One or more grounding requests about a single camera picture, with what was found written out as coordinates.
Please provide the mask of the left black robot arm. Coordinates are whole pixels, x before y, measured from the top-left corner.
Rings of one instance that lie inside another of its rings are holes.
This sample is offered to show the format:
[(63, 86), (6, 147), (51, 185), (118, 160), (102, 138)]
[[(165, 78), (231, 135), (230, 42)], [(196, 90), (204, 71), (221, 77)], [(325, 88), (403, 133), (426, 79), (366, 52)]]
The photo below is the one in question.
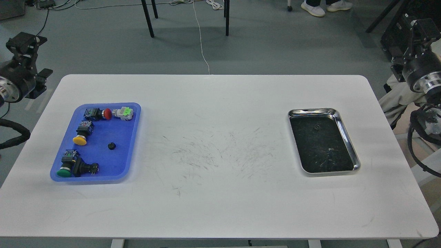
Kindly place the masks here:
[(5, 44), (13, 57), (1, 63), (0, 99), (4, 103), (17, 103), (23, 98), (36, 99), (47, 90), (47, 78), (51, 69), (38, 72), (36, 59), (38, 49), (47, 41), (46, 37), (20, 32)]

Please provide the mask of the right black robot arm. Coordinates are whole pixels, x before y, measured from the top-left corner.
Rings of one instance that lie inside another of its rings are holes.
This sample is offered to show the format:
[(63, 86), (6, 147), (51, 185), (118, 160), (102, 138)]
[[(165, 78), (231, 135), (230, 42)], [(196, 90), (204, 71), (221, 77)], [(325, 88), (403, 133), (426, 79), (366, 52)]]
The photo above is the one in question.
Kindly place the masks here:
[(439, 56), (431, 45), (440, 39), (432, 19), (403, 17), (409, 38), (403, 55), (392, 58), (391, 70), (399, 82), (411, 91), (424, 94), (426, 103), (411, 114), (413, 129), (430, 143), (440, 145), (440, 73)]

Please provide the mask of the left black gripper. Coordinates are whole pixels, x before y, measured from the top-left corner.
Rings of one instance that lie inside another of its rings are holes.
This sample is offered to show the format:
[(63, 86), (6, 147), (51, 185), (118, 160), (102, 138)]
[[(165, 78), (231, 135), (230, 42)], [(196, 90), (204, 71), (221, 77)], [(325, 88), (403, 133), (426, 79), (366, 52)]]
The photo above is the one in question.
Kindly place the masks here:
[(36, 99), (47, 90), (45, 84), (53, 70), (36, 71), (38, 49), (46, 41), (46, 37), (25, 32), (9, 38), (6, 48), (13, 58), (1, 63), (1, 104), (17, 103), (25, 97)]

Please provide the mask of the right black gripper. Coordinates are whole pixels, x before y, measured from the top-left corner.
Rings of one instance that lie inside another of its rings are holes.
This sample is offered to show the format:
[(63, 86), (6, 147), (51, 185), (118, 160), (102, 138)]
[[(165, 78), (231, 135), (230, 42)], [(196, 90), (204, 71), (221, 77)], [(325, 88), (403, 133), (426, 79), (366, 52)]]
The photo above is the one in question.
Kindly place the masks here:
[(440, 57), (431, 45), (440, 40), (440, 30), (432, 19), (402, 19), (406, 49), (402, 57), (391, 58), (391, 71), (398, 82), (407, 82), (411, 91), (440, 93)]

